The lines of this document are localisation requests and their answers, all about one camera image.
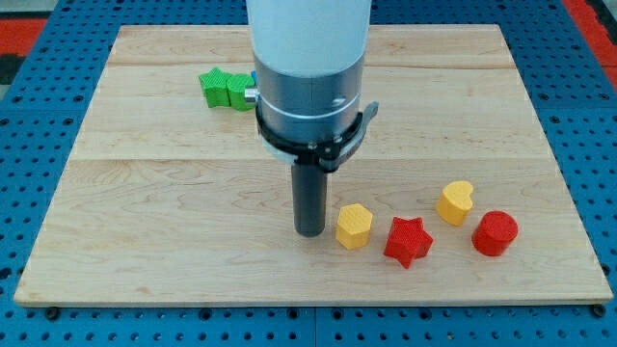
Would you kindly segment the black clamp ring mount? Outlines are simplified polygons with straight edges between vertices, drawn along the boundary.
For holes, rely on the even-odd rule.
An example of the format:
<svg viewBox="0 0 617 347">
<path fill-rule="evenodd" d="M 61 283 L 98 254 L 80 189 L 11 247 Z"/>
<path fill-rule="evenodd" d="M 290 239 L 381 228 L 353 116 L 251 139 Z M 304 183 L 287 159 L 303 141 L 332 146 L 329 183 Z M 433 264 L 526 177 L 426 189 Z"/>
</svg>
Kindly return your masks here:
<svg viewBox="0 0 617 347">
<path fill-rule="evenodd" d="M 259 108 L 255 109 L 259 137 L 264 147 L 288 165 L 314 165 L 326 174 L 333 173 L 361 146 L 367 128 L 377 115 L 379 103 L 369 103 L 358 112 L 352 124 L 340 135 L 323 142 L 295 143 L 267 127 Z"/>
</svg>

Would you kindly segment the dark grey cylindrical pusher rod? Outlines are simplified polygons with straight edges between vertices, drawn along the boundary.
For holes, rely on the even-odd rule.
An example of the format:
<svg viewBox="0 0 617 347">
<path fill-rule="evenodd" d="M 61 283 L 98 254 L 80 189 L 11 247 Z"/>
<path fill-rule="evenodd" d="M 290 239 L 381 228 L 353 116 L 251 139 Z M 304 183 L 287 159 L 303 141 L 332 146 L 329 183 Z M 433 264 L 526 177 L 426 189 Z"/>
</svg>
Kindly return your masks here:
<svg viewBox="0 0 617 347">
<path fill-rule="evenodd" d="M 325 228 L 327 175 L 317 166 L 296 164 L 291 167 L 295 230 L 315 237 Z"/>
</svg>

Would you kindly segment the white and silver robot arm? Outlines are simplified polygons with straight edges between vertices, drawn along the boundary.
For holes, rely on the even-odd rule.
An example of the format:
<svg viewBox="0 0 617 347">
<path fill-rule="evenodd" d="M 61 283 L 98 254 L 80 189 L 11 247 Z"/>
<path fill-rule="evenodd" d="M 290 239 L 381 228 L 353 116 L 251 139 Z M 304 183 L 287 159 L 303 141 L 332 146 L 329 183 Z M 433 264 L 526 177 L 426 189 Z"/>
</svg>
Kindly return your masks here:
<svg viewBox="0 0 617 347">
<path fill-rule="evenodd" d="M 362 109 L 370 0 L 255 0 L 247 4 L 260 139 L 292 175 L 295 230 L 325 228 L 327 179 L 360 147 L 379 105 Z"/>
</svg>

